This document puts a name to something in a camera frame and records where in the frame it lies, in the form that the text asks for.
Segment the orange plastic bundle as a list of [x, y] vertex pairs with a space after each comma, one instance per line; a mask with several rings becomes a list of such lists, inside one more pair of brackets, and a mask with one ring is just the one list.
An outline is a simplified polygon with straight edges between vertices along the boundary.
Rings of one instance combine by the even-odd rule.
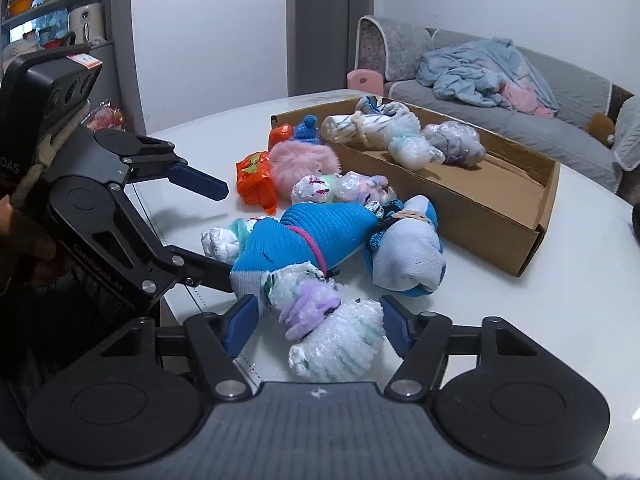
[[278, 193], [274, 186], [269, 153], [255, 152], [235, 164], [235, 186], [243, 203], [259, 206], [273, 216], [278, 208]]
[[294, 138], [294, 127], [291, 124], [283, 124], [272, 128], [268, 138], [268, 151], [282, 142], [291, 141]]

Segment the bubble white bundle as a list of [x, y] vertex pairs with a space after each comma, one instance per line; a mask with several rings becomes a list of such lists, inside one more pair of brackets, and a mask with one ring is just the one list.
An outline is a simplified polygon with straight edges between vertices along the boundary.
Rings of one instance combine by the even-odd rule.
[[269, 311], [285, 328], [288, 366], [308, 382], [354, 382], [370, 370], [385, 339], [376, 300], [351, 297], [309, 262], [262, 276]]

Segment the pink fluffy pompom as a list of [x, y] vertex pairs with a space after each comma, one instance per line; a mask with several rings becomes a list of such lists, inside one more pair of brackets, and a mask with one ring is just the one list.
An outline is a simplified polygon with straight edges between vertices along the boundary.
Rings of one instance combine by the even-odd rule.
[[341, 163], [332, 148], [302, 141], [283, 141], [269, 151], [271, 177], [278, 194], [290, 196], [296, 183], [308, 176], [339, 174]]

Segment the blue knit sock pink band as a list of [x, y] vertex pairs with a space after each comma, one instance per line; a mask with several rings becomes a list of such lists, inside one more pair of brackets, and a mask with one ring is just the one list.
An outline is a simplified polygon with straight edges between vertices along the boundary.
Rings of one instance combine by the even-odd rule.
[[262, 278], [291, 264], [310, 263], [326, 273], [363, 248], [378, 225], [358, 203], [300, 203], [278, 220], [257, 221], [230, 272], [235, 296], [253, 295], [263, 308]]

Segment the blue knitted mini hat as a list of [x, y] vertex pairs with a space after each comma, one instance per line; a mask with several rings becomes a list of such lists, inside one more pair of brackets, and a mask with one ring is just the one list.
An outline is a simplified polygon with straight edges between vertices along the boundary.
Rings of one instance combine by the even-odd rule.
[[320, 144], [321, 141], [317, 117], [311, 114], [306, 115], [303, 120], [294, 127], [293, 138], [296, 141], [307, 144]]

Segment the pastel plastic wrapped bundle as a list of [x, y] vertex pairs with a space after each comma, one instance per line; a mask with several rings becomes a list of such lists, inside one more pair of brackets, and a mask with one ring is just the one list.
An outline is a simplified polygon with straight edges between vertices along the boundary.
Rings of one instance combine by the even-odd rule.
[[298, 203], [358, 203], [375, 202], [385, 205], [397, 197], [384, 176], [366, 176], [355, 171], [346, 174], [324, 174], [302, 177], [292, 187], [291, 202]]

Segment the cardboard box tray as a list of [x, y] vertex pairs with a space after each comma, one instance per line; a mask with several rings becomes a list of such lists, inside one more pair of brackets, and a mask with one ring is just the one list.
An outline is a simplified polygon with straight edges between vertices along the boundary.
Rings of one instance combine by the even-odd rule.
[[520, 276], [548, 230], [560, 164], [490, 130], [476, 131], [486, 156], [472, 168], [428, 164], [412, 172], [386, 151], [328, 145], [344, 170], [382, 174], [402, 200], [427, 196], [441, 237]]

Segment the white sock roll blue trim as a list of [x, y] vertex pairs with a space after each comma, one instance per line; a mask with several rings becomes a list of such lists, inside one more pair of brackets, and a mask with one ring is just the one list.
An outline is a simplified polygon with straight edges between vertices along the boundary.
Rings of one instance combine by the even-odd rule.
[[385, 102], [382, 96], [363, 96], [358, 101], [355, 110], [365, 115], [383, 115], [391, 118], [411, 114], [411, 110], [404, 103]]

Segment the white striped sock bundle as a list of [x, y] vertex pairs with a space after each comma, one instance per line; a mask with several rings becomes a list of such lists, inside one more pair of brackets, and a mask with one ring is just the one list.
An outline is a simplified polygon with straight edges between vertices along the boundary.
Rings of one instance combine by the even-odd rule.
[[322, 139], [373, 151], [386, 151], [396, 164], [416, 171], [427, 164], [442, 164], [444, 153], [421, 133], [413, 112], [400, 116], [364, 114], [328, 116], [321, 125]]

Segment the plastic wrapped white bundle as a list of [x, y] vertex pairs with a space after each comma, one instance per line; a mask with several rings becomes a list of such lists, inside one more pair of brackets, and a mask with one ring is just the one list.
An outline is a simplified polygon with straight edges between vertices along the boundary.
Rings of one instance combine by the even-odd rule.
[[441, 124], [427, 124], [421, 133], [444, 154], [446, 165], [470, 168], [485, 159], [486, 150], [480, 135], [462, 122], [447, 120]]

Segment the pink child chair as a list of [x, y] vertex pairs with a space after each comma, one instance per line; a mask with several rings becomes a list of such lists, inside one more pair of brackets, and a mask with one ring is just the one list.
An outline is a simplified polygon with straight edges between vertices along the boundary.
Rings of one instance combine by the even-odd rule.
[[385, 96], [384, 77], [375, 70], [351, 70], [346, 75], [347, 88], [375, 96]]

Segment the black cloth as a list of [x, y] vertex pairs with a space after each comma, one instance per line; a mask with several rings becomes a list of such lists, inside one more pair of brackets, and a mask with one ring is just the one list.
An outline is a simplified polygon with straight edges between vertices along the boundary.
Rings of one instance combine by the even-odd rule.
[[640, 243], [640, 204], [634, 204], [631, 211], [631, 227], [634, 231], [634, 238]]

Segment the light blue blanket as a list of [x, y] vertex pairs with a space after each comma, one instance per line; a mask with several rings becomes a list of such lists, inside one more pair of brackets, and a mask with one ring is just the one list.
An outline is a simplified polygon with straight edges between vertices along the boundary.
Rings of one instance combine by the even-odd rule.
[[416, 80], [434, 97], [552, 118], [559, 111], [544, 76], [509, 39], [480, 39], [422, 55]]

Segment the grey sofa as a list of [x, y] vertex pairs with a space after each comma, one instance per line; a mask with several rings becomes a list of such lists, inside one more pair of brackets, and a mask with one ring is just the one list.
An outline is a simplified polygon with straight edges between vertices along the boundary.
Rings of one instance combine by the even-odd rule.
[[639, 200], [639, 98], [590, 70], [506, 38], [365, 15], [355, 65], [384, 96], [500, 134]]

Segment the brown plush toy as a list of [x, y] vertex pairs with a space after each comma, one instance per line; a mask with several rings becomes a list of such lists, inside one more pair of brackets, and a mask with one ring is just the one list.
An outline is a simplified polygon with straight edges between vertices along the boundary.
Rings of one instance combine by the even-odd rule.
[[612, 148], [615, 140], [615, 124], [608, 115], [597, 113], [586, 125], [586, 133], [607, 148]]

